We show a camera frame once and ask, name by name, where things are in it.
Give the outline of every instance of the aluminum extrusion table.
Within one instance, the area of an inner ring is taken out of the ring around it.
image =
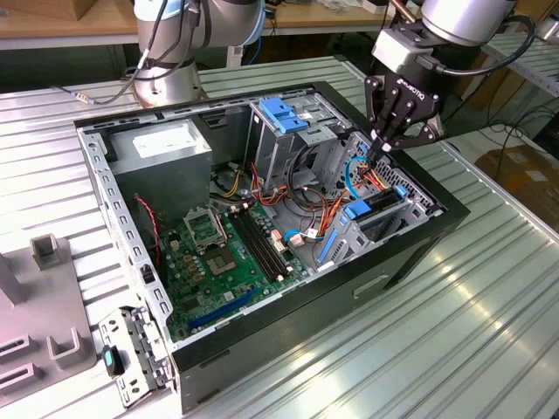
[[[362,74],[335,58],[202,72],[212,97],[324,79],[361,110]],[[94,97],[120,82],[79,86]],[[0,251],[69,239],[97,325],[131,304],[72,120],[91,107],[54,90],[0,95]],[[557,235],[446,145],[410,155],[472,214],[402,283],[209,400],[191,417],[541,417],[559,406]],[[125,412],[101,361],[0,409],[12,417],[175,417],[170,391]]]
[[[503,59],[515,52],[525,38],[525,33],[518,32],[495,35],[483,46],[483,52],[492,58]],[[547,93],[559,96],[559,45],[536,38],[532,46],[508,67]]]

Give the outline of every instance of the motherboard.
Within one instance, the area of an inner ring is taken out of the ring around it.
[[[259,233],[247,230],[251,226]],[[272,231],[270,218],[257,204],[244,215],[200,209],[188,214],[184,223],[162,233],[166,289],[174,307],[167,326],[173,341],[308,276],[306,266],[290,250],[276,249]],[[262,239],[268,246],[259,243]],[[262,254],[265,247],[274,252],[275,258]],[[273,260],[281,266],[273,265]]]

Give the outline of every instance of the pci slot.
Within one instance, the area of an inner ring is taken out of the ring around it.
[[[258,225],[248,212],[243,212],[230,217],[231,225],[240,235],[248,251],[256,260],[260,269],[270,281],[278,281],[286,277],[287,268],[276,254],[275,250],[266,240]]]
[[[189,323],[189,329],[192,330],[195,327],[203,326],[210,323],[213,320],[219,319],[220,317],[224,317],[227,313],[232,312],[233,310],[237,310],[242,306],[246,306],[248,302],[251,300],[252,295],[258,290],[258,288],[254,288],[253,290],[249,291],[242,297],[232,301],[231,303],[227,303],[224,306],[219,307],[218,309],[214,310],[211,313],[207,313],[198,319],[192,320]]]

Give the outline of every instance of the black wire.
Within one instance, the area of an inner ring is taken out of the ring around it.
[[[499,109],[497,109],[495,111],[495,113],[493,115],[491,115],[491,105],[493,104],[493,101],[495,100],[495,97],[497,96],[497,93],[500,90],[500,87],[503,85],[503,83],[506,81],[506,78],[503,79],[503,81],[501,81],[501,83],[499,84],[499,87],[497,87],[497,90],[495,90],[495,93],[493,93],[493,96],[491,97],[491,100],[489,100],[489,105],[487,105],[487,125],[491,125],[491,120],[497,116],[497,114],[502,111],[504,109],[504,107],[506,105],[508,105],[508,102],[510,102],[513,97],[522,89],[522,86],[524,86],[524,82],[521,83],[520,86],[518,86],[516,88],[516,90],[514,90],[514,92],[508,97],[507,100],[505,100],[505,103],[503,103]]]
[[[151,36],[150,36],[149,41],[148,41],[148,47],[147,47],[148,50],[151,50],[151,47],[154,45],[155,35],[157,34],[157,30],[159,29],[159,23],[161,22],[163,12],[165,11],[165,8],[167,7],[167,2],[168,2],[168,0],[163,0],[163,2],[161,3],[161,7],[159,8],[159,11],[157,12],[157,17],[155,18],[154,27],[151,31]],[[134,73],[130,77],[130,80],[127,81],[124,84],[122,89],[117,94],[115,94],[115,96],[113,96],[111,99],[108,99],[108,100],[102,100],[102,101],[96,100],[95,105],[108,105],[110,103],[115,102],[117,99],[119,99],[120,96],[122,96],[124,94],[124,92],[126,92],[128,90],[128,88],[131,87],[132,83],[134,83],[134,80],[138,76],[138,73],[140,72],[140,70],[141,69],[139,68],[139,66],[137,66]]]
[[[275,17],[268,17],[270,23],[272,24],[272,32],[270,32],[270,36],[273,37],[276,34],[276,25],[278,22],[276,21]]]
[[[389,7],[390,7],[390,1],[386,4],[386,8],[384,9],[383,24],[381,24],[381,30],[378,32],[379,35],[381,34],[381,32],[384,29],[384,26],[386,25],[386,17],[388,16],[388,8]],[[376,59],[376,57],[374,55],[371,55],[371,57],[372,57],[372,59],[371,59],[370,66],[369,66],[369,72],[373,72],[376,63],[378,62],[378,60]]]
[[[438,72],[439,74],[443,74],[445,76],[453,76],[453,77],[468,77],[468,76],[482,76],[484,74],[488,74],[490,72],[495,72],[512,62],[514,62],[517,58],[519,58],[524,52],[528,50],[528,48],[532,45],[535,39],[535,23],[531,17],[524,16],[524,15],[515,15],[511,17],[507,17],[503,20],[503,24],[510,24],[512,22],[525,24],[528,27],[528,33],[524,42],[522,42],[521,46],[513,52],[508,57],[504,58],[502,61],[490,65],[489,67],[480,68],[477,70],[457,70],[454,68],[437,68],[434,67],[434,71]]]
[[[524,113],[524,115],[515,122],[515,124],[513,125],[512,129],[508,132],[507,134],[507,138],[505,138],[505,142],[503,142],[502,148],[500,149],[499,152],[499,162],[497,163],[497,169],[495,170],[495,175],[494,175],[494,180],[497,182],[498,178],[499,178],[499,173],[500,173],[500,167],[503,163],[503,157],[505,155],[505,148],[507,147],[507,143],[508,143],[508,139],[511,137],[512,132],[520,125],[520,123],[522,122],[522,120],[524,120],[525,118],[527,118],[530,114],[532,114],[534,111],[536,111],[537,109],[546,106],[549,102],[553,101],[553,100],[557,100],[559,98],[553,98],[552,100],[548,100],[548,102],[544,103],[543,105],[537,106],[535,109],[533,108],[531,111]]]
[[[384,16],[383,16],[383,24],[381,24],[381,30],[378,32],[379,34],[383,31],[384,26],[386,25],[386,17],[388,16],[388,8],[390,7],[390,0],[386,4],[386,8],[384,9]]]
[[[181,42],[181,36],[183,35],[183,19],[184,19],[184,5],[186,4],[186,0],[181,0],[181,17],[179,20],[178,26],[178,35],[176,36],[176,40],[172,46],[170,46],[167,51],[165,51],[158,59],[155,60],[152,66],[156,66],[163,61],[165,57],[167,57]]]
[[[190,28],[190,35],[189,35],[189,41],[188,44],[186,45],[186,49],[184,50],[184,54],[181,57],[181,60],[175,64],[175,66],[173,68],[171,68],[168,72],[164,72],[163,74],[159,74],[158,76],[153,76],[153,77],[135,77],[132,76],[132,79],[136,79],[139,81],[154,81],[154,80],[158,80],[158,79],[163,79],[167,76],[170,76],[173,72],[177,71],[179,68],[181,68],[184,64],[184,61],[186,61],[186,58],[189,55],[190,52],[190,47],[192,46],[192,39],[194,38],[194,30],[196,28]]]

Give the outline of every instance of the wooden workbench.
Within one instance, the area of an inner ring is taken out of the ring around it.
[[[371,31],[382,21],[382,14],[361,8],[335,12],[318,3],[284,3],[277,8],[275,34]],[[267,20],[263,34],[271,31]],[[6,17],[0,17],[0,50],[135,42],[136,22],[129,0],[98,0],[77,22],[17,10],[8,10]]]

